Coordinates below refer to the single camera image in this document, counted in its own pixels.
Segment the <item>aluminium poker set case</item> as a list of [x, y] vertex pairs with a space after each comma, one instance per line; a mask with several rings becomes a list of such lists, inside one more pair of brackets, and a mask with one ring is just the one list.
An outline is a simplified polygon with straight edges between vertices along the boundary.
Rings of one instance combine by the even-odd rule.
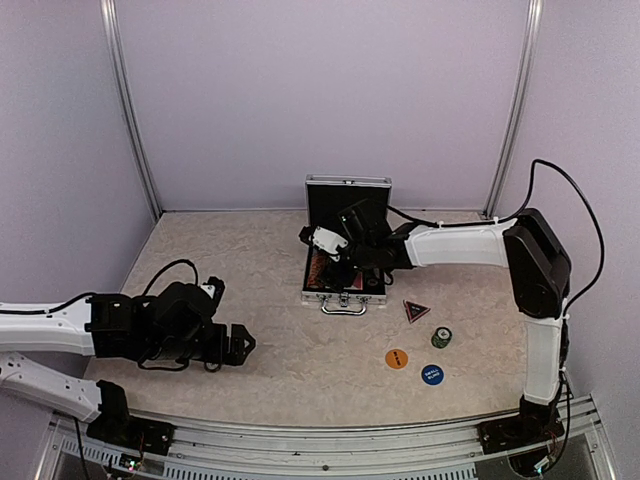
[[307, 225], [300, 232], [307, 246], [304, 302], [318, 304], [325, 315], [344, 317], [359, 317], [369, 306], [386, 303], [385, 274], [376, 267], [359, 268], [349, 255], [375, 232], [375, 223], [364, 216], [386, 218], [391, 188], [388, 177], [306, 176]]

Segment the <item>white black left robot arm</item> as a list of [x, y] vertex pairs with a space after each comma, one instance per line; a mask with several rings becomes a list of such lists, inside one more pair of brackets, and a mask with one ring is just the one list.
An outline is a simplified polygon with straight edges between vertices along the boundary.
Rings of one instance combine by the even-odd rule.
[[8, 304], [1, 309], [1, 387], [91, 423], [121, 445], [140, 434], [124, 389], [63, 374], [28, 359], [38, 352], [124, 359], [146, 371], [178, 373], [192, 363], [206, 371], [241, 366], [256, 341], [245, 326], [214, 321], [225, 290], [175, 281], [159, 294], [82, 293], [62, 304]]

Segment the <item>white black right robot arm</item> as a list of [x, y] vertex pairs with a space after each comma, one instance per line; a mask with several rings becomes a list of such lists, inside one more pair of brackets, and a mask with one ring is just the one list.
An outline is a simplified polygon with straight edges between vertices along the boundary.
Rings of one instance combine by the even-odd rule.
[[529, 445], [568, 433], [557, 405], [569, 391], [569, 309], [579, 299], [570, 287], [569, 254], [543, 214], [523, 202], [507, 217], [466, 223], [400, 216], [390, 227], [391, 206], [362, 199], [300, 231], [299, 238], [330, 263], [320, 278], [340, 292], [360, 272], [410, 270], [434, 265], [488, 265], [508, 270], [515, 304], [527, 332], [527, 367], [517, 414], [479, 424], [484, 452]]

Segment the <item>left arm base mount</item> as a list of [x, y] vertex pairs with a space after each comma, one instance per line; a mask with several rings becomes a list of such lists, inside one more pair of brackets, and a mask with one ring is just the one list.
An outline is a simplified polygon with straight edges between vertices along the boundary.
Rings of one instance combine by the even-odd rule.
[[125, 449], [167, 456], [175, 429], [171, 423], [136, 416], [100, 415], [88, 425], [86, 434], [89, 438]]

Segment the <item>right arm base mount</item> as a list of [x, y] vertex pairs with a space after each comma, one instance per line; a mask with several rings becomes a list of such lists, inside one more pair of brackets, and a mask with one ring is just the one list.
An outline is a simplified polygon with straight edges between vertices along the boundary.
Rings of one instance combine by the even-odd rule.
[[529, 431], [520, 416], [481, 422], [477, 430], [485, 455], [519, 448], [530, 439]]

